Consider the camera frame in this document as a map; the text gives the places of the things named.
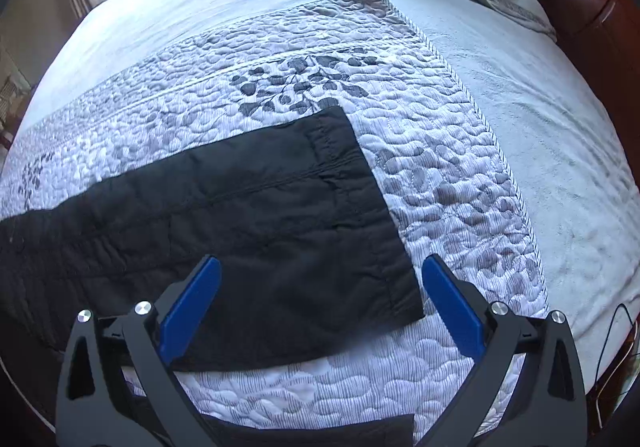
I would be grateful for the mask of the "black pants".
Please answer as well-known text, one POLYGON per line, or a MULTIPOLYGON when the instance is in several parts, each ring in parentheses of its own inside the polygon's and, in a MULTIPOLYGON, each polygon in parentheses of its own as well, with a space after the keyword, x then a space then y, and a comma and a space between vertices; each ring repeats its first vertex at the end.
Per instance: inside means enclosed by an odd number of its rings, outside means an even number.
MULTIPOLYGON (((218 259, 221 285, 170 365, 176 378, 306 363, 423 315, 409 254, 339 107, 179 152, 5 219, 1 310, 64 356, 79 311, 125 315, 205 255, 218 259)), ((120 365, 134 407, 157 431, 130 358, 120 365)), ((213 446, 412 442, 412 416, 399 412, 316 431, 201 417, 213 446)))

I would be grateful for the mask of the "dark wooden headboard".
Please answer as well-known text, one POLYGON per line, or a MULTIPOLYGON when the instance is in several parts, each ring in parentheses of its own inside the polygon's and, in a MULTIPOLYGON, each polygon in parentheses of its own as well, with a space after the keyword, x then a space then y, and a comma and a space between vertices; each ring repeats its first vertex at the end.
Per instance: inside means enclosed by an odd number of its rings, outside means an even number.
POLYGON ((601 100, 639 176, 639 8, 633 0, 538 0, 558 44, 601 100))

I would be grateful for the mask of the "light blue bed sheet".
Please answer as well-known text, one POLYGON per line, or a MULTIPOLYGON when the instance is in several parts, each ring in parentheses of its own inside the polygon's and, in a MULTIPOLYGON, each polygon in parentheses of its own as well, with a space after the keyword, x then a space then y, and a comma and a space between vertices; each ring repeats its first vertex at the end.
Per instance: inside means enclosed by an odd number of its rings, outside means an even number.
MULTIPOLYGON (((218 24, 313 0, 107 0, 40 81, 32 126, 107 77, 218 24)), ((639 191, 603 104, 547 35, 472 0, 390 0, 451 64, 494 129, 532 220, 549 303, 593 385, 639 310, 639 191)))

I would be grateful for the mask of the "white quilted floral bedspread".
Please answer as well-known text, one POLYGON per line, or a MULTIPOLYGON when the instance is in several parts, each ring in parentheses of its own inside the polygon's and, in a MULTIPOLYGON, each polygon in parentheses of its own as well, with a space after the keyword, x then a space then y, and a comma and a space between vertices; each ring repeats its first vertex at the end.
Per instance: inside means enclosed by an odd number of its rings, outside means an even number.
POLYGON ((1 176, 2 356, 35 375, 82 308, 124 313, 205 254, 222 283, 174 368, 208 417, 420 439, 472 368, 419 279, 442 256, 539 317, 540 254, 497 137, 389 0, 187 37, 18 136, 1 176))

